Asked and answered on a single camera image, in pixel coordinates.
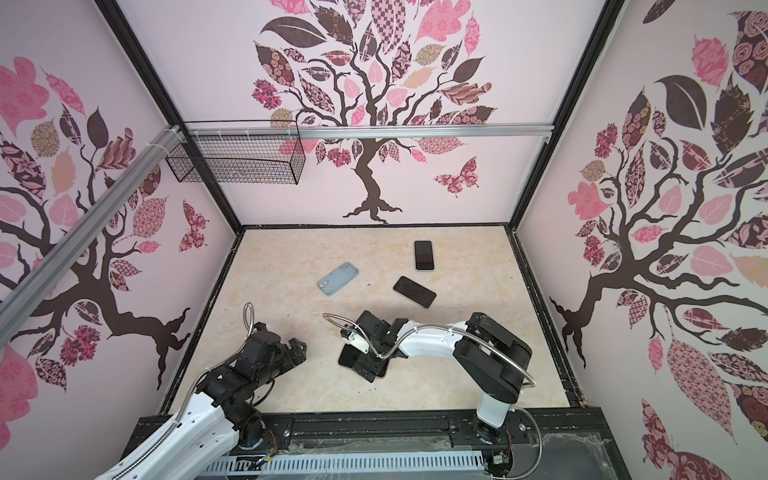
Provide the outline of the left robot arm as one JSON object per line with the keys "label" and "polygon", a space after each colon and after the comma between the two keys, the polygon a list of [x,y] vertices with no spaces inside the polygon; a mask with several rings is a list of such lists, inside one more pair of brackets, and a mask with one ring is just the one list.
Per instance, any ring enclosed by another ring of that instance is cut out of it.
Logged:
{"label": "left robot arm", "polygon": [[306,361],[307,345],[263,323],[251,326],[240,348],[193,382],[180,409],[101,479],[194,479],[242,447],[274,440],[253,400],[256,391]]}

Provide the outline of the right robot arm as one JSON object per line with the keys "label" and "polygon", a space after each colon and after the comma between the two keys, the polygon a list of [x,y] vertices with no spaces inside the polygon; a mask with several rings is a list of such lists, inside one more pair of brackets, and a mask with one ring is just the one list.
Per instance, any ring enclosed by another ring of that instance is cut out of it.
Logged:
{"label": "right robot arm", "polygon": [[522,391],[537,386],[528,371],[531,347],[481,312],[449,325],[420,324],[405,318],[388,323],[369,311],[355,321],[332,313],[323,318],[340,329],[345,342],[338,364],[370,383],[386,375],[394,358],[456,360],[483,392],[472,428],[485,444],[500,439],[507,414]]}

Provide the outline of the black phone purple edge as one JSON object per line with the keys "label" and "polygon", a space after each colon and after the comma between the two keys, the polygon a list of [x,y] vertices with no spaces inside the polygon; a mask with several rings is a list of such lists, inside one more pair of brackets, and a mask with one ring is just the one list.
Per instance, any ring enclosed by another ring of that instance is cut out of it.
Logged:
{"label": "black phone purple edge", "polygon": [[361,351],[351,345],[345,345],[342,348],[338,358],[338,364],[342,367],[354,369]]}

